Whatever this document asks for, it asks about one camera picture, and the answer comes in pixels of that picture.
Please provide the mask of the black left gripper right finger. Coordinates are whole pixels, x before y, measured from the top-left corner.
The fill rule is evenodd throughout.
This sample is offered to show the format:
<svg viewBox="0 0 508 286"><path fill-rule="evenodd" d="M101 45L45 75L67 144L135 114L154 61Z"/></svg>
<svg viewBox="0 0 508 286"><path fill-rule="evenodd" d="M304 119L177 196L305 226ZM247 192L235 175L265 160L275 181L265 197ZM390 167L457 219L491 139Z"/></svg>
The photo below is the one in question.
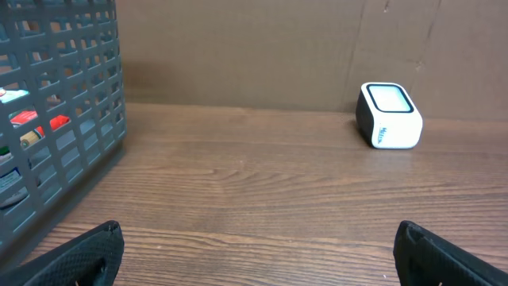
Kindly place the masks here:
<svg viewBox="0 0 508 286"><path fill-rule="evenodd" d="M411 221L394 239L394 262L402 286L507 286L507 273Z"/></svg>

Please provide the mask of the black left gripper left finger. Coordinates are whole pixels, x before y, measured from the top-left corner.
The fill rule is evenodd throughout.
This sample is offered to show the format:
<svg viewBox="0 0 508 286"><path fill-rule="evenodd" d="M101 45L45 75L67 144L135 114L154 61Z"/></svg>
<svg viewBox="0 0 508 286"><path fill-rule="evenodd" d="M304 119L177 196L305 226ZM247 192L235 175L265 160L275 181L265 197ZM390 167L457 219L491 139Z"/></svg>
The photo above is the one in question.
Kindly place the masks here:
<svg viewBox="0 0 508 286"><path fill-rule="evenodd" d="M1 275L2 285L112 285L124 253L120 224L109 220Z"/></svg>

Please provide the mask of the teal tissue packet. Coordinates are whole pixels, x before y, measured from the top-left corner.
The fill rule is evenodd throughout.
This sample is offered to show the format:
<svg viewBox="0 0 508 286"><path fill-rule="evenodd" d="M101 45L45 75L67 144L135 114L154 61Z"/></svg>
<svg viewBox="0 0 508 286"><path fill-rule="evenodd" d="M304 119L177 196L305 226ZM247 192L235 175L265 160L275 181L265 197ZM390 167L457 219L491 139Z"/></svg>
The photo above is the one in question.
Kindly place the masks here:
<svg viewBox="0 0 508 286"><path fill-rule="evenodd" d="M0 101L2 104L7 104L8 102L25 97L28 94L29 92L26 90L5 90L2 88L0 90Z"/></svg>

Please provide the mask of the white barcode scanner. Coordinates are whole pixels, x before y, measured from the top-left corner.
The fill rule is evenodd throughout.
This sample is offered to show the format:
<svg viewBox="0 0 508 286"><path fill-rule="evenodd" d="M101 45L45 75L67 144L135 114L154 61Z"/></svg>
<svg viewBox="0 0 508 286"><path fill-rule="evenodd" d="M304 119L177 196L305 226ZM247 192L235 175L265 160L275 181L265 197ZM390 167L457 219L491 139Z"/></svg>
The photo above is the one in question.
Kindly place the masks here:
<svg viewBox="0 0 508 286"><path fill-rule="evenodd" d="M362 84L355 116L360 134L375 149L412 149L420 141L423 118L397 83Z"/></svg>

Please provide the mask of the dark grey plastic basket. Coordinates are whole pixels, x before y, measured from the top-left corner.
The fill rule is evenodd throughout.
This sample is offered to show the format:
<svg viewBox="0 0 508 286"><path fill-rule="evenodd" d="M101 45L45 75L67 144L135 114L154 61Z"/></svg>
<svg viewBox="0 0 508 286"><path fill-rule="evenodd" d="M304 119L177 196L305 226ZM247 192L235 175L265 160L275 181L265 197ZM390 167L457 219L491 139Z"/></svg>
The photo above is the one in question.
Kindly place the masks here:
<svg viewBox="0 0 508 286"><path fill-rule="evenodd" d="M1 268L19 265L118 161L126 135L117 9L4 1Z"/></svg>

